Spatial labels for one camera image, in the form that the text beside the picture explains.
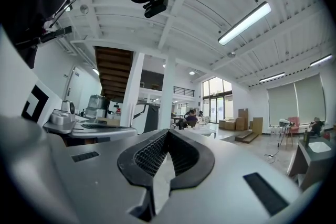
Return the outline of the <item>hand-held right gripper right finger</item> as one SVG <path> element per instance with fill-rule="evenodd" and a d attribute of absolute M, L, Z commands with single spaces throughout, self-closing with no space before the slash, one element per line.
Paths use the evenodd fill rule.
<path fill-rule="evenodd" d="M 287 203 L 300 189 L 287 176 L 243 147 L 180 131 L 214 154 L 215 164 L 195 188 L 173 191 L 152 223 L 267 223 L 270 214 L 244 180 L 258 173 Z"/>

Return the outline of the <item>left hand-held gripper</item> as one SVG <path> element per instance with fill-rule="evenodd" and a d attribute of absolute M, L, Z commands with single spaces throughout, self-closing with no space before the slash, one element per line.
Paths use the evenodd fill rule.
<path fill-rule="evenodd" d="M 21 116 L 45 128 L 48 132 L 70 134 L 73 138 L 123 138 L 138 134 L 137 130 L 131 127 L 103 123 L 76 123 L 74 104 L 62 100 L 39 80 L 29 94 Z"/>

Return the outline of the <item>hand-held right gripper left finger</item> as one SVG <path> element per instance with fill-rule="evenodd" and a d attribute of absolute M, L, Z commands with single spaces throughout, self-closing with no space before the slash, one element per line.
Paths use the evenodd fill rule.
<path fill-rule="evenodd" d="M 153 177 L 134 156 L 161 141 L 167 131 L 155 131 L 113 142 L 66 147 L 49 134 L 51 164 L 57 191 L 51 223 L 167 223 L 167 205 L 156 214 Z"/>

